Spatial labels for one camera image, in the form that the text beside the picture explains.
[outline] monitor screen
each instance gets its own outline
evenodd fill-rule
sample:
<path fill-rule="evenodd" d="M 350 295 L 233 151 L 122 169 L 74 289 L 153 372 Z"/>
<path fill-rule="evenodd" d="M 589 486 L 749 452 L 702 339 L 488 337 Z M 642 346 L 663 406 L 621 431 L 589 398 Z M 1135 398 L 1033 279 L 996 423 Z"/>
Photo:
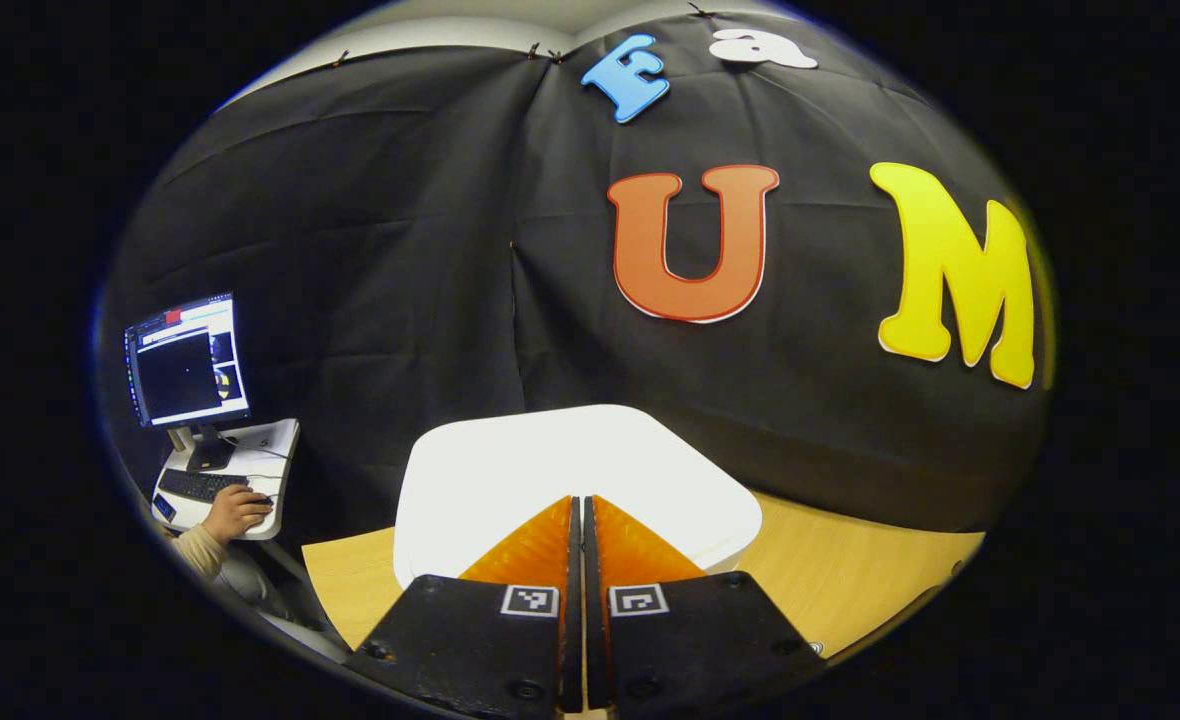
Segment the monitor screen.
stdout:
<path fill-rule="evenodd" d="M 127 392 L 142 427 L 245 418 L 232 293 L 186 302 L 124 330 Z"/>

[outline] sleeve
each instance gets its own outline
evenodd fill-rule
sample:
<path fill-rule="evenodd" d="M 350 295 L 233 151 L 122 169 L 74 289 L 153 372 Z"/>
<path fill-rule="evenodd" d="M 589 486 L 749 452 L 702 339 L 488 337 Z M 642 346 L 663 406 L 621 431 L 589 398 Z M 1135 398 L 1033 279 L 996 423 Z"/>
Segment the sleeve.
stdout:
<path fill-rule="evenodd" d="M 194 525 L 170 544 L 205 580 L 215 580 L 225 562 L 225 549 L 212 539 L 203 525 Z"/>

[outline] orange letter u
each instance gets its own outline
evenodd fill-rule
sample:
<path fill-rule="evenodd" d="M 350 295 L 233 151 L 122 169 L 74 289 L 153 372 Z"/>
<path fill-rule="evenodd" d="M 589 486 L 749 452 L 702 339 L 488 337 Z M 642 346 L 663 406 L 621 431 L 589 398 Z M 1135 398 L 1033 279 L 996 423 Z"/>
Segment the orange letter u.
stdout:
<path fill-rule="evenodd" d="M 701 184 L 719 196 L 719 264 L 703 279 L 682 279 L 666 264 L 666 215 L 683 182 L 676 174 L 642 174 L 608 188 L 617 207 L 612 269 L 630 305 L 645 314 L 713 323 L 736 315 L 763 282 L 767 246 L 763 197 L 776 170 L 725 165 L 706 170 Z"/>

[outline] yellow letter m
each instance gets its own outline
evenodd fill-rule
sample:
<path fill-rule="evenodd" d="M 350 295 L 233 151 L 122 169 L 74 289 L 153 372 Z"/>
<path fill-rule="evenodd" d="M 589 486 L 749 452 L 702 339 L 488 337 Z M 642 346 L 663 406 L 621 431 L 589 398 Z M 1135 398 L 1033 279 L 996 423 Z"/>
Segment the yellow letter m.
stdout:
<path fill-rule="evenodd" d="M 902 306 L 879 323 L 879 345 L 897 355 L 942 360 L 950 332 L 940 322 L 942 275 L 950 287 L 964 364 L 982 359 L 1003 310 L 1003 334 L 991 351 L 991 373 L 1030 387 L 1034 379 L 1034 296 L 1021 224 L 1002 204 L 986 203 L 982 246 L 940 181 L 919 168 L 877 163 L 870 178 L 896 201 L 902 216 L 905 271 Z"/>

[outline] computer monitor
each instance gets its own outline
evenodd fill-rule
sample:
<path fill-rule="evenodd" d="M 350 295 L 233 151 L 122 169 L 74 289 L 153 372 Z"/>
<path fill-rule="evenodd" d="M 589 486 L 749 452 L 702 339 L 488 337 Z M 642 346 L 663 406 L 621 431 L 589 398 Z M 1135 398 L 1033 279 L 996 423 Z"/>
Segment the computer monitor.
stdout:
<path fill-rule="evenodd" d="M 234 295 L 214 295 L 152 315 L 123 333 L 127 392 L 144 428 L 194 425 L 189 469 L 224 469 L 234 445 L 212 427 L 248 417 L 240 351 L 234 342 Z"/>

